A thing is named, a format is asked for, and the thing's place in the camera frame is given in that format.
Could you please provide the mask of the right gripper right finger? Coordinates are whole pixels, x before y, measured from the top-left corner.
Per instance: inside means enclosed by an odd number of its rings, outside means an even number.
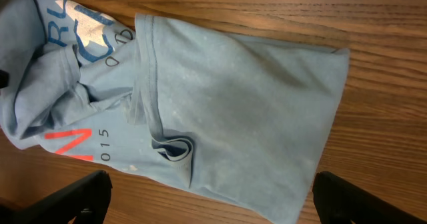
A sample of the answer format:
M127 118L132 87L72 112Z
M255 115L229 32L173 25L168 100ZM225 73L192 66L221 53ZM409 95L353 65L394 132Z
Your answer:
M312 193L321 224L426 224L329 171L316 174Z

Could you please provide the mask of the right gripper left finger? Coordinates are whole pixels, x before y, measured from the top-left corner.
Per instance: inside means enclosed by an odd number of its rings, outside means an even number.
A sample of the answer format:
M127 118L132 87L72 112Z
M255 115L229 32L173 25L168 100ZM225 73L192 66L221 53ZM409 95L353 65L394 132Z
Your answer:
M2 206L1 222L103 224L111 201L111 190L108 173L98 170L22 210L14 211Z

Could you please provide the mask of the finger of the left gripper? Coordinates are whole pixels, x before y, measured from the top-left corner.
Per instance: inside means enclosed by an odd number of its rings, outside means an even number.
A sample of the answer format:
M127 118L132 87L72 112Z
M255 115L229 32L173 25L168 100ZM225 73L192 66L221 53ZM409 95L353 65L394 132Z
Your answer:
M0 88L6 88L9 85L9 74L6 71L0 70Z

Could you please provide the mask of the light blue printed t-shirt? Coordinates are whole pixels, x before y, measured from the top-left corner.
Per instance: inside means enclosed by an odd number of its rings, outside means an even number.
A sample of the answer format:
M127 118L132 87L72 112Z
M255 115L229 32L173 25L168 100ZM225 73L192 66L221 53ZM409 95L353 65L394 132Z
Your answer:
M39 145L295 223L350 52L71 0L1 0L1 128Z

